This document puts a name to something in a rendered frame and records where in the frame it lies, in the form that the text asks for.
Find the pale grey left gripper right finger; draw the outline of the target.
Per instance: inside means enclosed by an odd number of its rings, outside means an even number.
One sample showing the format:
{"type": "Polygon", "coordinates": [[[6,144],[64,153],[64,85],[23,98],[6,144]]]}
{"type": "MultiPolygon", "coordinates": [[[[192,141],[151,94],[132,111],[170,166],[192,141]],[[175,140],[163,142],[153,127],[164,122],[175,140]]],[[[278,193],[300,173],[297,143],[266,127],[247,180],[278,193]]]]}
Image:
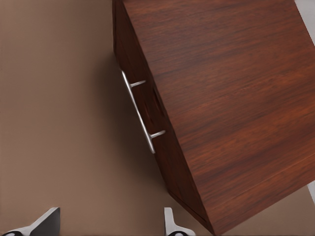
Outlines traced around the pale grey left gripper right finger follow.
{"type": "Polygon", "coordinates": [[[174,221],[173,211],[170,207],[164,208],[165,236],[194,236],[194,231],[178,226],[174,221]]]}

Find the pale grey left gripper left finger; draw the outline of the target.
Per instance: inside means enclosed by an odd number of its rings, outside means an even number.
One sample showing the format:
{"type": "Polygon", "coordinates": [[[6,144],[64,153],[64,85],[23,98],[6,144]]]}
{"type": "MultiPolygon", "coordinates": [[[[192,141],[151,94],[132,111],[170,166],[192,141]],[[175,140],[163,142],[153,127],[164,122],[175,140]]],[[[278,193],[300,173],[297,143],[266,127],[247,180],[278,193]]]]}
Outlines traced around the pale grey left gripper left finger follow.
{"type": "Polygon", "coordinates": [[[2,236],[59,236],[60,208],[52,207],[29,226],[13,229],[2,236]]]}

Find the dark wooden drawer cabinet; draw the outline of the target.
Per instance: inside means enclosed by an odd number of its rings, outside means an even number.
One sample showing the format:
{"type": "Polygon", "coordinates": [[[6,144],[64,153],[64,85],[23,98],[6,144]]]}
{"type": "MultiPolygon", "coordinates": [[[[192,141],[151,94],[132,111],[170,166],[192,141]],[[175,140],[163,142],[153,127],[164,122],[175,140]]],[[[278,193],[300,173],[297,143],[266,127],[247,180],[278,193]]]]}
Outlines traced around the dark wooden drawer cabinet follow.
{"type": "Polygon", "coordinates": [[[315,180],[315,46],[295,0],[112,0],[170,195],[221,235],[315,180]]]}

